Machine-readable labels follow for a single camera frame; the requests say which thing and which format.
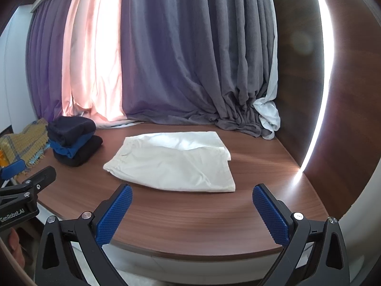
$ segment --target led light strip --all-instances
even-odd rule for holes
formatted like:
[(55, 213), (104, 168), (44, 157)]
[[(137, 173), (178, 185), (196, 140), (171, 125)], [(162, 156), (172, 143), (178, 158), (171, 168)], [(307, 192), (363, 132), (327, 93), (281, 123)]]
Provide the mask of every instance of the led light strip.
[(310, 146), (308, 148), (307, 154), (304, 157), (302, 166), (300, 167), (300, 173), (306, 169), (306, 166), (311, 158), (312, 152), (314, 151), (317, 138), (319, 137), (319, 132), (321, 125), (323, 123), (323, 118), (325, 114), (325, 108), (327, 106), (329, 84), (331, 79), (333, 57), (334, 57), (334, 43), (333, 43), (333, 28), (331, 22), (330, 12), (328, 10), (327, 3), (325, 0), (318, 0), (321, 16), (321, 27), (323, 30), (323, 51), (324, 51), (324, 84), (323, 84), (323, 96), (321, 98), (321, 106), (319, 116), (317, 118), (316, 127), (314, 135)]

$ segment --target pink curtain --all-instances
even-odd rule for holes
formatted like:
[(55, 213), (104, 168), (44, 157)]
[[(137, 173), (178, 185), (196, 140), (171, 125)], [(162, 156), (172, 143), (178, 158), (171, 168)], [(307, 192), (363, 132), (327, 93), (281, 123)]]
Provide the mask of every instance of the pink curtain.
[(122, 109), (121, 0), (72, 0), (62, 55), (63, 115), (98, 128), (131, 122)]

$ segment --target yellow plaid blanket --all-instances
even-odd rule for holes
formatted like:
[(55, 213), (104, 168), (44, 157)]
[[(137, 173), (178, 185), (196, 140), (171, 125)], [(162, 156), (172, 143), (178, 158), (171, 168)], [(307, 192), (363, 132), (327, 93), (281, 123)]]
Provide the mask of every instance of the yellow plaid blanket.
[(31, 168), (39, 162), (48, 142), (47, 124), (41, 118), (27, 125), (21, 133), (6, 134), (0, 138), (0, 149), (9, 163), (22, 159)]

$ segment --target human hand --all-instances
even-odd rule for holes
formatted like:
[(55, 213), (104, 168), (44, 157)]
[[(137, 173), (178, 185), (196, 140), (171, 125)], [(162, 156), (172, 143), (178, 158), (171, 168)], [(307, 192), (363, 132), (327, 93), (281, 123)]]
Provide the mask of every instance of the human hand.
[(15, 229), (11, 229), (11, 233), (8, 236), (8, 245), (11, 248), (11, 254), (13, 258), (17, 261), (19, 266), (24, 269), (25, 267), (25, 259), (22, 254), (22, 249), (20, 245), (20, 238)]

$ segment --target purple curtain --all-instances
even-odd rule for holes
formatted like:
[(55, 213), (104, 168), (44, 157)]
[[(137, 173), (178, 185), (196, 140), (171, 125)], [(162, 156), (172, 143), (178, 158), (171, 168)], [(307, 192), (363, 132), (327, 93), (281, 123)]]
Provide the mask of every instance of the purple curtain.
[(62, 114), (62, 46), (71, 0), (44, 0), (29, 28), (26, 70), (38, 118), (48, 122)]
[(160, 124), (216, 124), (268, 136), (270, 0), (122, 0), (123, 110)]

